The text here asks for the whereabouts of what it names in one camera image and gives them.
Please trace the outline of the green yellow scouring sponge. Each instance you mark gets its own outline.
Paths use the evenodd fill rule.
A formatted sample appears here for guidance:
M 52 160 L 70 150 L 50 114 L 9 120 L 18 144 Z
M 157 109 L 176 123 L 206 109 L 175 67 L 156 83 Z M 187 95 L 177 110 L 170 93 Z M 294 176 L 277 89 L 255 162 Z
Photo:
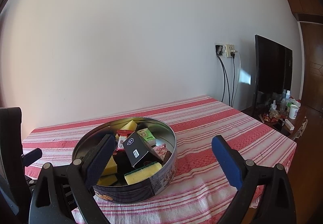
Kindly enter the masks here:
M 144 167 L 141 167 L 139 169 L 125 174 L 124 178 L 128 185 L 132 185 L 141 182 L 147 178 L 150 178 L 161 169 L 162 165 L 159 162 L 153 162 Z

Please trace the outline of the black rectangular box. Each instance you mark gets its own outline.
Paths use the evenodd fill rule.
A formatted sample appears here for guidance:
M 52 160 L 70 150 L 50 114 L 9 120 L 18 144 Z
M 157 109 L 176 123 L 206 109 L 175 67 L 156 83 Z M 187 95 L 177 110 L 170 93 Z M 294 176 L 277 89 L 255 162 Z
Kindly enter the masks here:
M 150 163 L 158 162 L 162 164 L 159 155 L 153 148 L 140 137 L 136 132 L 133 132 L 123 142 L 124 150 L 133 168 L 141 168 Z

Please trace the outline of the round metal cookie tin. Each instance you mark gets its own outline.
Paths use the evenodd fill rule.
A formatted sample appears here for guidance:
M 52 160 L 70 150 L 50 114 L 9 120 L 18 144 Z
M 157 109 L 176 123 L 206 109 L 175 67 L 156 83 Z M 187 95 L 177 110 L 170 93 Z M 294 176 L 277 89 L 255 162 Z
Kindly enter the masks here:
M 77 143 L 72 157 L 81 158 L 85 156 L 86 152 L 94 148 L 107 133 L 117 133 L 122 126 L 131 120 L 137 123 L 136 131 L 148 128 L 156 138 L 156 145 L 165 143 L 172 155 L 167 161 L 162 162 L 162 169 L 153 176 L 136 184 L 128 185 L 124 175 L 136 169 L 131 166 L 125 150 L 116 151 L 113 157 L 117 163 L 117 173 L 115 176 L 118 181 L 111 186 L 100 186 L 97 184 L 94 186 L 94 191 L 98 197 L 112 203 L 138 203 L 158 195 L 170 184 L 177 170 L 177 141 L 174 131 L 164 122 L 148 117 L 118 119 L 94 128 L 86 133 Z

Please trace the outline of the yellow sponge piece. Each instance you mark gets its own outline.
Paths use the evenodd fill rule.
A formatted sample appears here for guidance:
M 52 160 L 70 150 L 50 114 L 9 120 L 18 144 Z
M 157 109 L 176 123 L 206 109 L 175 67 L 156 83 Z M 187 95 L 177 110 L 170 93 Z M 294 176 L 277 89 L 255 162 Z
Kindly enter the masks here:
M 126 130 L 126 131 L 136 131 L 137 123 L 134 120 L 129 121 L 126 125 L 122 126 L 120 130 Z

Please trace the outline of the white green tissue pack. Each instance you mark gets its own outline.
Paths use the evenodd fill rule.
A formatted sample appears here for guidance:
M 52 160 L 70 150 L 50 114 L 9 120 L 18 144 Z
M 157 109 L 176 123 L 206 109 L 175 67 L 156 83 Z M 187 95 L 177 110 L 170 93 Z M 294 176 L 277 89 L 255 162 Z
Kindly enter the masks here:
M 149 143 L 150 146 L 156 145 L 156 138 L 151 133 L 151 131 L 148 128 L 140 129 L 136 131 L 136 133 L 142 137 L 146 142 Z

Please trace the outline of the dark red snack wrapper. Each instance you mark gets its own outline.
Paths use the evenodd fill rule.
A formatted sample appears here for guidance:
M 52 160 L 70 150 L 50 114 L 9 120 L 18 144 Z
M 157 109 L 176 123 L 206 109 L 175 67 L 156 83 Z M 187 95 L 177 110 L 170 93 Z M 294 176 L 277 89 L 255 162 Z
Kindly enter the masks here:
M 160 157 L 162 161 L 167 161 L 172 153 L 167 149 L 166 144 L 156 145 L 153 150 Z

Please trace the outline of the large yellow sponge block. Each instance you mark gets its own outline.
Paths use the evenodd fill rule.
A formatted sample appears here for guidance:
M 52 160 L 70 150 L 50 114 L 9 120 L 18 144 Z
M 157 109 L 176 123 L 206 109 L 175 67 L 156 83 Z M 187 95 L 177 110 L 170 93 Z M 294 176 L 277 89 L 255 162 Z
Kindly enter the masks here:
M 106 164 L 101 176 L 108 176 L 108 175 L 113 175 L 116 173 L 117 173 L 117 163 L 114 161 L 114 158 L 112 156 L 109 159 L 108 163 Z

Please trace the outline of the red wet wipe packet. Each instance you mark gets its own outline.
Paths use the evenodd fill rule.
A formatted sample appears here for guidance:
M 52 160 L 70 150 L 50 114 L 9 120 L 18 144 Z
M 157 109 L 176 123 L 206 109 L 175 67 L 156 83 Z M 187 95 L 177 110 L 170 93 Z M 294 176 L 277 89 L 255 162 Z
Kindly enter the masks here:
M 117 131 L 118 135 L 118 144 L 117 144 L 117 151 L 124 150 L 123 142 L 126 141 L 129 135 L 131 135 L 134 131 L 126 130 L 126 129 L 120 129 Z

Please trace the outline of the red white striped tablecloth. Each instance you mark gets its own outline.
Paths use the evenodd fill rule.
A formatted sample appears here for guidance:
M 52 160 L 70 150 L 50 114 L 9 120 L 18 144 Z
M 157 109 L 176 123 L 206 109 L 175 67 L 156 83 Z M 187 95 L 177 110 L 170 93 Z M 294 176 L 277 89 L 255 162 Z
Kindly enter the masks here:
M 71 162 L 77 142 L 90 130 L 127 117 L 151 117 L 169 125 L 177 140 L 177 171 L 161 194 L 137 204 L 96 201 L 111 223 L 216 223 L 235 195 L 211 150 L 221 135 L 245 159 L 290 167 L 296 143 L 254 118 L 208 96 L 137 109 L 93 120 L 34 129 L 25 152 L 40 148 L 41 159 L 26 168 L 32 178 L 44 163 Z

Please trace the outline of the snack bag on sidetable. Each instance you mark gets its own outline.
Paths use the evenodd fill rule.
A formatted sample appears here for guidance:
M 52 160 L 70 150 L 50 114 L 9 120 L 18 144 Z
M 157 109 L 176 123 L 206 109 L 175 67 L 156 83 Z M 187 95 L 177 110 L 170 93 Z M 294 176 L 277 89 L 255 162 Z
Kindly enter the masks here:
M 277 122 L 277 120 L 280 118 L 280 114 L 277 111 L 276 104 L 271 104 L 271 107 L 269 109 L 269 122 Z

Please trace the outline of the white cup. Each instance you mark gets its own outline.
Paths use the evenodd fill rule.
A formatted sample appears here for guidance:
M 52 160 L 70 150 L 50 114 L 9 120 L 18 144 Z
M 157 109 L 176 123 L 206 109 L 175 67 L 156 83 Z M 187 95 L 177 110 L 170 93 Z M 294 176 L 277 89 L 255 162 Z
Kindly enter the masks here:
M 297 105 L 294 105 L 294 104 L 290 105 L 288 117 L 294 120 L 297 116 L 298 111 L 299 111 L 299 107 Z

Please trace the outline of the black flat monitor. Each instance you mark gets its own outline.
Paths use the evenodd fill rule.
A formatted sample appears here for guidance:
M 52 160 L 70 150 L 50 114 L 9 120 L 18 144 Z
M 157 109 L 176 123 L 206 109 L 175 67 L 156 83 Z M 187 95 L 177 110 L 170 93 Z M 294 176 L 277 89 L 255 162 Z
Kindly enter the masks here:
M 256 77 L 252 115 L 259 115 L 270 105 L 281 102 L 283 94 L 291 89 L 293 52 L 288 47 L 255 36 Z

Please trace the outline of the wall power socket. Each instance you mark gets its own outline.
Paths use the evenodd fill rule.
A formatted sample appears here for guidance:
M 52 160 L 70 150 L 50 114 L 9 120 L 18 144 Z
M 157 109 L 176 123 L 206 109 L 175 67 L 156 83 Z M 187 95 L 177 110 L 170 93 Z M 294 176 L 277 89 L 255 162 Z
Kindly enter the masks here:
M 215 44 L 215 52 L 218 56 L 225 56 L 229 58 L 234 57 L 237 50 L 232 44 Z

